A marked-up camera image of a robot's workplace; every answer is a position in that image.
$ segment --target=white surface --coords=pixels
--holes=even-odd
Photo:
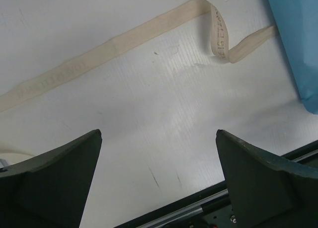
[[[0,0],[0,93],[186,1]],[[230,47],[272,23],[267,0],[209,1]],[[298,101],[279,37],[224,64],[207,50],[209,25],[197,18],[1,113],[0,150],[37,155],[99,128],[81,222],[99,228],[223,180],[219,128],[276,154],[317,140],[318,117]]]
[[[21,153],[4,152],[0,153],[0,159],[4,159],[9,165],[26,161],[34,156]]]

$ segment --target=screw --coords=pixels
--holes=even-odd
[[[231,222],[233,222],[234,224],[237,222],[237,219],[235,218],[235,216],[233,215],[233,216],[231,216]]]

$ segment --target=fabric strap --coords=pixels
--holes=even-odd
[[[230,63],[240,61],[267,39],[278,33],[275,25],[260,29],[229,50],[228,31],[220,12],[206,0],[191,0],[46,73],[21,83],[0,96],[0,112],[73,80],[107,61],[208,12],[212,16],[212,52],[215,56],[224,58]]]

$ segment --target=blue plastic bag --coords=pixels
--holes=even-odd
[[[302,103],[318,114],[318,1],[269,0]]]

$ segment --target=scratch mark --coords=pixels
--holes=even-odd
[[[176,55],[178,52],[179,52],[179,47],[177,47],[177,51],[173,55]]]
[[[4,25],[5,25],[5,27],[6,27],[6,21],[5,21],[5,18],[4,18],[3,13],[1,14],[1,19],[3,19]]]
[[[179,184],[180,184],[180,187],[182,187],[182,183],[180,181],[180,178],[179,178],[179,175],[177,174],[177,177],[178,177],[178,181],[179,181]]]
[[[147,164],[147,166],[148,166],[148,168],[149,168],[149,171],[151,172],[151,175],[153,176],[153,178],[154,178],[154,181],[156,182],[156,184],[157,184],[157,187],[161,190],[161,188],[160,188],[160,186],[159,186],[159,184],[158,184],[158,182],[157,182],[157,180],[156,180],[156,177],[154,176],[154,173],[151,171],[151,168],[149,167],[149,165]]]
[[[63,121],[61,121],[63,125],[65,125],[66,127],[68,127],[70,130],[72,130],[67,124],[65,124]]]
[[[22,10],[21,10],[20,8],[19,8],[19,11],[20,11],[21,16],[22,16],[22,18],[23,18],[24,22],[26,23],[26,25],[28,25],[28,26],[29,26],[29,24],[28,24],[28,22],[25,20],[25,17],[24,17],[24,15],[23,15],[23,13],[22,13]]]

